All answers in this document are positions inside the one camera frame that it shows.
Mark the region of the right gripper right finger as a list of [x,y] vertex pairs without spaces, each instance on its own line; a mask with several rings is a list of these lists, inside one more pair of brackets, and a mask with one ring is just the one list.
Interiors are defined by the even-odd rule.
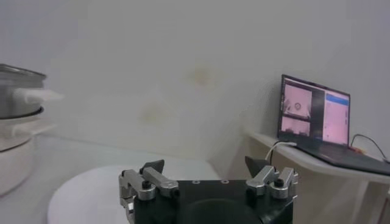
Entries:
[[249,156],[245,156],[244,161],[252,177],[246,180],[246,186],[256,196],[263,196],[268,192],[277,200],[297,198],[296,187],[299,174],[295,169],[285,167],[279,172],[268,160]]

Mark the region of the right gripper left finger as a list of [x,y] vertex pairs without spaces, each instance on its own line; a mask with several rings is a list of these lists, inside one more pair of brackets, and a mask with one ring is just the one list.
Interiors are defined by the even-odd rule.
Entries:
[[180,197],[179,182],[165,177],[163,159],[145,163],[139,171],[123,170],[118,177],[119,203],[127,215],[133,214],[134,199],[150,201],[161,196],[176,200]]

